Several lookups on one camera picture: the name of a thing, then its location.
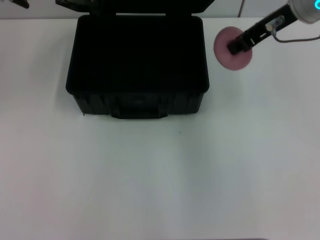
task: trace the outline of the pink disc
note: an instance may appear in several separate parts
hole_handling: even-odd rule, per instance
[[[213,51],[218,62],[229,70],[240,70],[246,67],[252,59],[252,49],[246,52],[239,52],[232,55],[227,45],[243,31],[234,26],[228,26],[222,29],[215,38]]]

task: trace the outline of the black case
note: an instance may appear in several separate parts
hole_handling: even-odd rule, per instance
[[[150,119],[197,113],[209,77],[203,23],[191,14],[213,1],[108,0],[102,13],[81,16],[66,90],[84,114]]]

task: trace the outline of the white table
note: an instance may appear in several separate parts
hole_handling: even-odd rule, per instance
[[[200,112],[85,117],[65,90],[77,20],[0,20],[0,239],[320,238],[320,41],[269,38],[241,71],[204,19]],[[295,23],[282,39],[314,37]]]

